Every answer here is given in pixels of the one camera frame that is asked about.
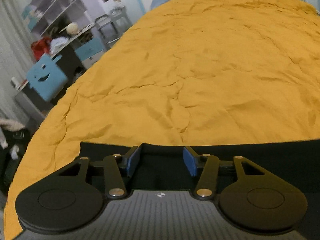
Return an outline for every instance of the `mustard yellow duvet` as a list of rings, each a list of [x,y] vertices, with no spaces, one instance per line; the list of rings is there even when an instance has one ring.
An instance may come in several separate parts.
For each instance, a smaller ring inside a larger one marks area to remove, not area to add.
[[[300,0],[172,0],[71,86],[32,138],[14,203],[80,142],[221,145],[320,137],[320,17]]]

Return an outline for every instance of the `white curtain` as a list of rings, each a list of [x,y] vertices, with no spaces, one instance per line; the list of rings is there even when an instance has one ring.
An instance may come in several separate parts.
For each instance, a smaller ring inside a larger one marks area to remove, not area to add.
[[[16,0],[0,0],[0,114],[25,124],[27,115],[15,103],[12,77],[22,82],[34,64],[30,49],[34,38],[24,26]]]

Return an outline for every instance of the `blue storage box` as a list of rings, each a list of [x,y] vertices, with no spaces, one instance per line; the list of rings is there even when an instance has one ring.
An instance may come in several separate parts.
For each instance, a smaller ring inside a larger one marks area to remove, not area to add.
[[[43,54],[27,72],[30,87],[34,88],[46,102],[54,98],[68,82],[67,76],[56,64],[59,59],[61,56],[52,60],[50,55]]]

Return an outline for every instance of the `chair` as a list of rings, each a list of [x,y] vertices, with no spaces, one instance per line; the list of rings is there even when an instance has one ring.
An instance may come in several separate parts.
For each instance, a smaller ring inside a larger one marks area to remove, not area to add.
[[[119,20],[121,18],[124,18],[130,27],[132,26],[132,23],[131,23],[129,17],[127,16],[125,7],[113,9],[111,11],[111,15],[104,14],[104,15],[95,19],[95,25],[96,25],[98,31],[100,32],[101,36],[103,37],[104,41],[105,41],[106,37],[101,29],[106,27],[108,24],[112,25],[118,38],[120,38],[123,35],[123,31],[122,31],[121,27],[116,22],[117,20]]]
[[[56,64],[61,58],[51,59],[48,54],[43,54],[27,72],[30,88],[34,88],[46,102],[53,99],[68,82],[67,76]]]

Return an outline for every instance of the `blue cabinet door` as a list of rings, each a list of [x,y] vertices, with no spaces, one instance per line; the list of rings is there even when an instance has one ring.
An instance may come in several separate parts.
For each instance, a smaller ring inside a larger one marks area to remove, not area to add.
[[[68,82],[67,76],[56,64],[60,58],[52,60],[48,54],[43,54],[26,75],[29,86],[46,102],[54,98]]]
[[[104,50],[102,42],[98,38],[93,38],[86,44],[76,49],[75,53],[81,61],[84,61],[85,59],[92,57],[94,54],[97,54],[102,50]]]
[[[29,18],[29,23],[28,23],[28,28],[29,30],[33,30],[33,28],[36,26],[38,19],[36,17],[33,17],[31,15],[28,16]]]
[[[31,7],[27,5],[21,14],[24,20],[28,17],[30,11],[31,11]]]

